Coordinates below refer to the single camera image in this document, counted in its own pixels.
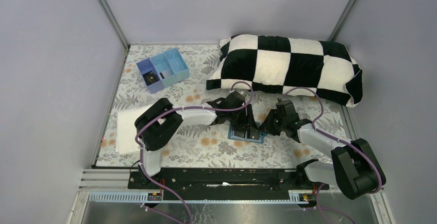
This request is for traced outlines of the blue card holder wallet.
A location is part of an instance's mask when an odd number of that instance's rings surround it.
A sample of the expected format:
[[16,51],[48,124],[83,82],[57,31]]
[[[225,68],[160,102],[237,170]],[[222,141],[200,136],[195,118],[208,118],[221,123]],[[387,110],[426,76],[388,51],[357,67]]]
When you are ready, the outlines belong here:
[[258,138],[256,139],[254,136],[249,136],[248,131],[235,131],[231,126],[229,126],[228,130],[228,139],[242,142],[263,144],[266,136],[267,133],[259,131]]

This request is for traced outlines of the black and white checkered pillow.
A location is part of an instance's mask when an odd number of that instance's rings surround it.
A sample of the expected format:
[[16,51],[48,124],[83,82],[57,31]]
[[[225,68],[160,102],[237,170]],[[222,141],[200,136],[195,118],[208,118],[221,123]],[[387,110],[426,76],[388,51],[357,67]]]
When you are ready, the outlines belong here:
[[206,89],[243,89],[320,98],[355,107],[363,98],[363,70],[344,44],[280,36],[234,35],[219,42],[217,70]]

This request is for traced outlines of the black VIP credit card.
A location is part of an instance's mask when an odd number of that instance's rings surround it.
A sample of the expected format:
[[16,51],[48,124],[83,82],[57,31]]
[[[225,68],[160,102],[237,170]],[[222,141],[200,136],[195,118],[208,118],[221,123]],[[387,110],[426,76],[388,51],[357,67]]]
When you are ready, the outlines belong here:
[[159,78],[157,77],[157,75],[153,71],[149,71],[149,72],[143,74],[142,77],[143,77],[145,84],[147,86],[155,84],[156,82],[159,81]]

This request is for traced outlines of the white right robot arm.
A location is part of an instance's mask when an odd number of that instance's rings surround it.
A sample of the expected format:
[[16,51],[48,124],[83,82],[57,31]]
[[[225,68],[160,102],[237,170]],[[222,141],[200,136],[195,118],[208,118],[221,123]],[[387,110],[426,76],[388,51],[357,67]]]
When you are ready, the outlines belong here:
[[269,135],[285,133],[331,159],[329,163],[311,159],[298,164],[293,181],[302,187],[325,183],[354,200],[375,193],[386,184],[386,176],[367,140],[344,140],[315,127],[309,119],[299,117],[289,100],[278,101],[259,130]]

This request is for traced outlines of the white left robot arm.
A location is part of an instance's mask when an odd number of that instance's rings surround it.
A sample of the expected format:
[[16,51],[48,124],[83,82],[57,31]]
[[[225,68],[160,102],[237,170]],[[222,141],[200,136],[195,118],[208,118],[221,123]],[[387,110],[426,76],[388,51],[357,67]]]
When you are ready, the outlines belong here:
[[161,149],[181,126],[220,125],[229,122],[237,138],[259,140],[252,106],[236,91],[201,106],[176,107],[167,98],[150,106],[135,121],[140,146],[140,169],[149,176],[161,170]]

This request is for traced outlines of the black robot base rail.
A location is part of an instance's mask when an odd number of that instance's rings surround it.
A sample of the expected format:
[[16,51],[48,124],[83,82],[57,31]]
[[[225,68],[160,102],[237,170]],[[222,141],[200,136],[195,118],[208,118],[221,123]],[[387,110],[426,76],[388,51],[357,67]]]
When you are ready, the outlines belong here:
[[294,191],[312,193],[315,186],[293,169],[230,169],[230,168],[162,168],[152,183],[140,170],[130,172],[129,189],[156,189],[163,193],[174,190],[179,196],[188,191],[236,189],[249,192]]

